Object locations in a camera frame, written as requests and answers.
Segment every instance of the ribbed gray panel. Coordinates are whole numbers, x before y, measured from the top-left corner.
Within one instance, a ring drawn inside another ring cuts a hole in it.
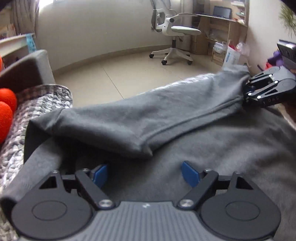
[[[192,211],[172,202],[121,202],[100,211],[82,232],[63,241],[222,241],[208,232]]]

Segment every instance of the metal screw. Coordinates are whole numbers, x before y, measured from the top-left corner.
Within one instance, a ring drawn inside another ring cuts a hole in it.
[[[194,202],[191,199],[182,199],[180,201],[181,207],[192,207]]]
[[[103,208],[111,207],[113,202],[110,199],[103,199],[99,202],[99,206]]]

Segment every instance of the gray curtain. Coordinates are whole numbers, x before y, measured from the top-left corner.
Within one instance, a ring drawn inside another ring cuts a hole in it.
[[[39,0],[13,0],[11,22],[17,35],[35,33],[35,21],[39,13]]]

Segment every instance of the tile floor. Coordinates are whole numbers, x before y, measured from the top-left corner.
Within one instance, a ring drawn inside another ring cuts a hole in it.
[[[137,95],[191,76],[217,72],[220,67],[210,62],[210,56],[192,55],[191,66],[186,60],[172,59],[163,66],[164,55],[149,58],[148,52],[126,55],[85,65],[56,76],[57,84],[68,87],[73,94],[73,106],[102,104]],[[210,62],[210,65],[199,63]]]

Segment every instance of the sofa armrest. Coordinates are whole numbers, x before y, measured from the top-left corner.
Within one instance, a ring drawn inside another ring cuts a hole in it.
[[[0,88],[15,93],[42,84],[55,84],[46,50],[29,54],[0,73]]]

